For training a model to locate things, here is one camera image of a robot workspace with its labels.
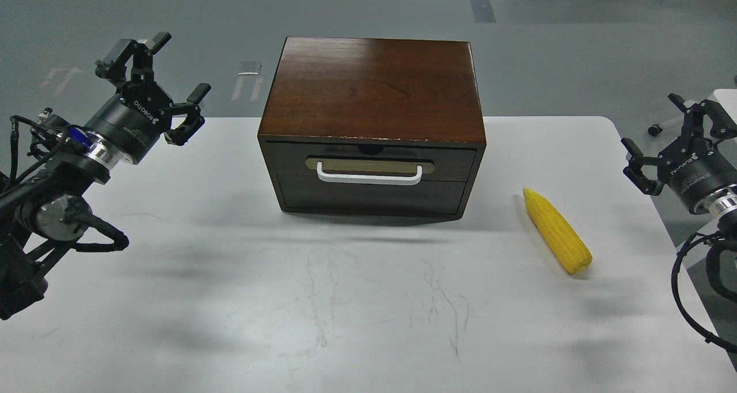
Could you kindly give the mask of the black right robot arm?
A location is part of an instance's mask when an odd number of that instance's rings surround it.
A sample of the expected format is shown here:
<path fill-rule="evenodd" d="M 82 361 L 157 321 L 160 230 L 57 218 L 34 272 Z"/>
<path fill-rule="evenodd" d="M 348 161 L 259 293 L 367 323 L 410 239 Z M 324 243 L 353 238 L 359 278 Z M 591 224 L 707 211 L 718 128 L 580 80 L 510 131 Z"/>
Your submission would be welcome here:
<path fill-rule="evenodd" d="M 679 294 L 678 275 L 684 258 L 699 244 L 709 250 L 705 256 L 705 273 L 711 288 L 721 297 L 734 302 L 734 289 L 724 285 L 721 258 L 735 252 L 735 188 L 736 171 L 719 152 L 721 142 L 734 139 L 735 122 L 715 100 L 701 100 L 686 105 L 678 94 L 668 99 L 682 113 L 680 134 L 655 157 L 644 155 L 629 138 L 621 139 L 628 152 L 624 175 L 643 194 L 658 196 L 670 188 L 690 214 L 710 214 L 717 222 L 717 231 L 710 235 L 695 232 L 676 254 L 671 271 L 671 291 L 680 314 L 706 343 L 714 344 L 727 353 L 735 353 L 735 344 L 706 330 L 686 311 Z"/>

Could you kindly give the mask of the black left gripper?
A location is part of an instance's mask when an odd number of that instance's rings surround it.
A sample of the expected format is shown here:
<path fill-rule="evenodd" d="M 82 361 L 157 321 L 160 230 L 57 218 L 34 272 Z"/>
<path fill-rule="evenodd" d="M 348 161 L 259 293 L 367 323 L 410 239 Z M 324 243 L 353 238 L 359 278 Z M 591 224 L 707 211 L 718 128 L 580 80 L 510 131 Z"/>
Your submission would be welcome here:
<path fill-rule="evenodd" d="M 204 126 L 200 103 L 210 92 L 209 83 L 198 84 L 184 102 L 173 99 L 155 82 L 153 58 L 170 40 L 157 33 L 150 40 L 120 39 L 102 60 L 95 75 L 114 86 L 116 93 L 85 123 L 133 165 L 139 164 L 161 134 L 168 144 L 183 146 Z M 184 120 L 172 128 L 172 118 Z"/>

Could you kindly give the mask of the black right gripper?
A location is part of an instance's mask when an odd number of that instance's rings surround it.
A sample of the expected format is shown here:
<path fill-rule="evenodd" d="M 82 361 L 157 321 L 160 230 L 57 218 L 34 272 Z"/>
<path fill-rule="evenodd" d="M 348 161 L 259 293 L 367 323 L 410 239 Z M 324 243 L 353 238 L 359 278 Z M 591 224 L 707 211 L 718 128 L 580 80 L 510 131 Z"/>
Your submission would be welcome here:
<path fill-rule="evenodd" d="M 644 155 L 633 140 L 623 137 L 621 143 L 629 155 L 623 174 L 649 196 L 661 194 L 666 184 L 690 214 L 705 214 L 713 194 L 735 187 L 735 168 L 717 146 L 735 138 L 736 125 L 714 100 L 687 106 L 678 94 L 671 93 L 668 99 L 683 113 L 680 135 L 659 157 Z M 643 173 L 645 166 L 658 167 L 658 179 L 648 178 Z"/>

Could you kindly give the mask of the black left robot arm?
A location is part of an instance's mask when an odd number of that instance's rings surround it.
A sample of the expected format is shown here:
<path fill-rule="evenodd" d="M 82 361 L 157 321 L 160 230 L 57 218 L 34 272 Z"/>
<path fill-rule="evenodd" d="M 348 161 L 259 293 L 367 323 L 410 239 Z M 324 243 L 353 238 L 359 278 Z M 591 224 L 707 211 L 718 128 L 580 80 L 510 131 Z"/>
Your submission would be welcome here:
<path fill-rule="evenodd" d="M 96 63 L 96 76 L 114 95 L 85 125 L 52 108 L 37 120 L 10 117 L 11 167 L 2 175 L 1 316 L 8 320 L 44 298 L 45 277 L 71 250 L 110 253 L 127 236 L 92 211 L 83 194 L 106 184 L 119 163 L 136 165 L 160 138 L 183 146 L 204 125 L 200 83 L 174 102 L 155 81 L 153 60 L 171 34 L 121 39 Z"/>

